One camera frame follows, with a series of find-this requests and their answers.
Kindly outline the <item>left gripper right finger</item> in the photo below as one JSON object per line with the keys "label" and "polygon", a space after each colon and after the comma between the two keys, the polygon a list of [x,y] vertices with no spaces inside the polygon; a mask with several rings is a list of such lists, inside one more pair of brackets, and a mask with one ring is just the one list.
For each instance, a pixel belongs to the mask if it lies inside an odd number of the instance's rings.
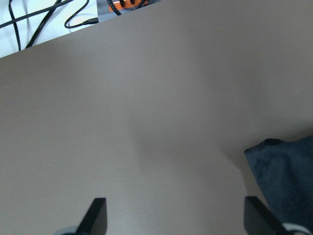
{"label": "left gripper right finger", "polygon": [[288,231],[256,196],[246,196],[244,228],[248,235],[287,235]]}

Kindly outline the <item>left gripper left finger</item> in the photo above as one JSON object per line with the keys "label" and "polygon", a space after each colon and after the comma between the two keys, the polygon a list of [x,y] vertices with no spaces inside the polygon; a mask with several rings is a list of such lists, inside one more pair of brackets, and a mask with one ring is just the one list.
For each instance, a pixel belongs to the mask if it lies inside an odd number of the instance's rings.
{"label": "left gripper left finger", "polygon": [[75,235],[105,235],[107,232],[107,204],[105,198],[95,198],[84,218],[75,231]]}

